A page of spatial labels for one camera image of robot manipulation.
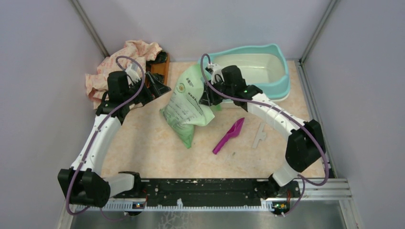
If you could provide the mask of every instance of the litter box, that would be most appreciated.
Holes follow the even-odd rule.
[[[238,66],[246,84],[256,85],[274,102],[288,97],[290,92],[288,66],[276,44],[243,46],[209,55],[211,61],[221,67]],[[231,100],[223,101],[221,106],[236,107]]]

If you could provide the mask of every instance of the pink floral cloth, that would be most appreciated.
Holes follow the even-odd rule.
[[[93,101],[93,108],[101,103],[101,98],[105,91],[108,90],[107,77],[110,72],[120,71],[121,69],[115,63],[117,56],[129,56],[135,59],[146,70],[146,61],[153,61],[156,55],[162,51],[162,48],[156,43],[145,43],[144,41],[126,41],[124,48],[106,57],[103,62],[97,67],[97,75],[86,74],[86,93],[90,100]],[[131,63],[127,59],[119,59],[119,63],[126,68]]]

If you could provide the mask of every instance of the cat litter bag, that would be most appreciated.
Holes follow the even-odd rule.
[[[199,64],[189,67],[177,80],[169,103],[160,110],[187,148],[192,146],[194,125],[206,126],[215,117],[209,106],[198,103],[204,92],[202,76]]]

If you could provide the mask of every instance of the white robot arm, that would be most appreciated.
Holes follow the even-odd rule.
[[[263,191],[260,192],[259,190],[258,193],[262,193],[262,198],[267,198],[282,191],[282,188],[296,178],[300,172],[319,159],[320,155],[318,150],[300,127],[285,117],[286,114],[290,116],[293,115],[272,102],[259,88],[253,85],[246,85],[239,68],[236,66],[221,68],[218,65],[212,65],[211,67],[211,69],[208,68],[208,71],[213,75],[211,84],[226,95],[266,103],[280,110],[280,112],[278,112],[267,106],[234,101],[236,105],[245,109],[247,112],[262,118],[268,125],[281,133],[288,142],[285,162],[281,168],[269,177],[269,182],[263,187]],[[114,72],[109,75],[108,87],[111,91],[108,93],[109,100],[106,101],[106,97],[104,96],[102,104],[97,109],[93,129],[77,159],[72,163],[69,169],[61,169],[59,172],[58,180],[66,196],[73,173],[79,168],[80,163],[83,163],[76,180],[73,181],[74,186],[69,199],[71,204],[103,207],[110,197],[122,192],[133,190],[134,193],[142,194],[140,190],[142,184],[138,173],[122,172],[116,176],[104,179],[99,176],[109,145],[116,132],[121,127],[126,114],[129,112],[129,104],[109,117],[103,126],[98,129],[99,124],[104,120],[106,114],[114,109],[115,106],[125,101],[125,98],[130,97],[135,89],[137,90],[139,88],[139,84],[135,83],[132,86],[133,88],[128,90],[128,88],[125,88],[124,81],[127,85],[127,74],[124,71]],[[143,103],[145,105],[169,90],[170,89],[164,85],[156,86],[152,83],[149,88],[145,87],[143,92],[134,99],[133,103]],[[223,97],[210,90],[206,85],[200,103],[216,105],[222,102],[223,99]],[[294,119],[301,126],[305,126],[305,128],[316,137],[316,140],[322,147],[324,147],[322,132],[318,122],[315,120],[305,122],[296,117],[294,117]],[[89,149],[87,157],[83,158],[85,149],[87,149],[96,131],[98,131],[98,134]]]

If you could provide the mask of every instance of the purple cable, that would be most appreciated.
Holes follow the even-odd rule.
[[[123,221],[125,218],[127,218],[127,217],[129,216],[129,215],[124,215],[123,217],[118,218],[118,219],[110,219],[110,218],[108,218],[108,217],[104,214],[102,208],[100,208],[100,212],[101,212],[101,215],[103,215],[103,217],[104,217],[105,219],[107,219],[107,220],[109,220],[109,221],[111,221],[111,222],[120,222],[120,221]]]
[[[142,78],[141,78],[142,81],[141,81],[141,84],[140,84],[140,88],[137,90],[137,92],[135,93],[135,95],[133,95],[131,98],[129,98],[129,99],[126,100],[125,102],[121,103],[119,106],[117,106],[117,107],[114,108],[110,113],[107,114],[107,116],[101,121],[100,125],[98,125],[97,129],[99,129],[99,130],[100,130],[101,127],[104,125],[104,123],[107,121],[107,119],[108,119],[109,117],[111,117],[111,115],[112,115],[115,111],[117,111],[117,110],[120,109],[121,107],[125,106],[127,103],[131,102],[131,100],[135,99],[135,97],[138,96],[138,94],[140,93],[140,91],[141,91],[142,88],[143,88],[143,85],[145,84],[145,72],[143,71],[142,66],[141,66],[137,61],[135,61],[134,59],[132,59],[132,58],[130,58],[130,57],[127,57],[127,56],[118,56],[115,61],[116,61],[117,65],[118,65],[118,67],[120,67],[123,71],[125,71],[125,68],[123,68],[123,67],[118,63],[118,59],[120,59],[120,58],[126,58],[126,59],[128,59],[128,60],[134,62],[136,65],[138,65],[138,67],[140,68],[140,70],[141,70],[141,72],[142,72]],[[67,194],[66,194],[66,211],[67,211],[67,213],[69,213],[69,215],[72,215],[72,216],[79,215],[79,214],[85,212],[85,211],[89,208],[89,207],[85,207],[85,209],[83,209],[83,210],[81,210],[81,211],[79,211],[79,212],[72,212],[72,211],[70,210],[70,208],[69,208],[69,202],[70,202],[70,195],[71,195],[71,193],[72,193],[73,183],[75,182],[76,177],[77,177],[77,174],[79,174],[79,171],[80,171],[80,169],[81,169],[82,166],[83,166],[83,160],[86,159],[87,154],[89,153],[90,148],[91,148],[91,146],[92,146],[92,144],[93,144],[93,142],[94,142],[94,140],[95,140],[97,134],[98,134],[98,131],[95,131],[94,134],[93,134],[93,136],[91,137],[90,142],[89,142],[89,144],[88,144],[87,147],[86,147],[85,153],[83,154],[82,162],[80,162],[80,163],[79,163],[79,166],[76,168],[76,171],[75,171],[75,173],[73,174],[72,180],[70,181],[69,188],[67,189]]]
[[[309,132],[309,130],[307,130],[307,129],[306,129],[303,125],[301,125],[297,120],[295,120],[295,119],[292,118],[291,116],[287,115],[285,112],[281,111],[280,109],[278,109],[278,108],[276,108],[276,107],[273,107],[273,106],[270,106],[270,105],[268,105],[268,104],[266,104],[266,103],[258,102],[258,101],[253,101],[253,100],[247,100],[247,99],[240,99],[240,98],[231,97],[231,96],[225,95],[224,93],[222,93],[222,92],[216,90],[216,89],[214,88],[214,86],[212,86],[212,84],[210,84],[210,82],[209,82],[208,79],[207,79],[207,76],[205,75],[205,71],[204,71],[204,67],[203,67],[203,60],[204,60],[204,57],[207,57],[207,58],[208,58],[208,63],[211,63],[211,58],[210,58],[210,56],[209,56],[208,54],[204,53],[204,54],[201,56],[201,60],[200,60],[201,73],[202,73],[202,76],[203,76],[203,78],[204,78],[204,80],[205,80],[205,83],[206,83],[215,93],[217,93],[218,95],[220,95],[220,96],[222,96],[222,97],[224,97],[224,98],[227,98],[227,99],[231,99],[231,100],[239,101],[239,102],[244,102],[244,103],[252,103],[252,104],[262,105],[262,106],[266,106],[266,107],[269,107],[269,108],[271,108],[271,109],[274,109],[274,110],[277,111],[277,112],[280,112],[284,117],[286,117],[288,120],[292,121],[292,122],[293,122],[294,124],[296,124],[299,128],[301,128],[301,129],[308,135],[308,137],[311,139],[311,141],[315,144],[315,147],[318,149],[318,151],[319,151],[319,153],[320,153],[320,156],[322,157],[323,163],[324,163],[324,165],[325,165],[325,178],[324,178],[324,180],[323,180],[322,182],[320,182],[320,183],[314,183],[314,182],[308,180],[306,177],[304,177],[304,176],[302,176],[302,175],[298,175],[298,176],[302,179],[303,188],[302,188],[301,196],[298,198],[298,200],[296,201],[296,203],[294,204],[294,206],[290,209],[290,211],[293,210],[293,209],[296,207],[296,205],[299,203],[299,201],[301,200],[301,198],[303,197],[303,195],[304,195],[304,191],[305,191],[305,181],[307,181],[308,183],[310,183],[310,184],[312,184],[312,185],[315,185],[315,186],[322,186],[322,185],[326,184],[326,182],[328,181],[328,178],[329,178],[329,170],[328,170],[328,166],[327,166],[326,156],[325,156],[325,153],[324,153],[323,150],[322,150],[322,147],[320,147],[319,143],[317,142],[317,140],[315,139],[315,137]]]

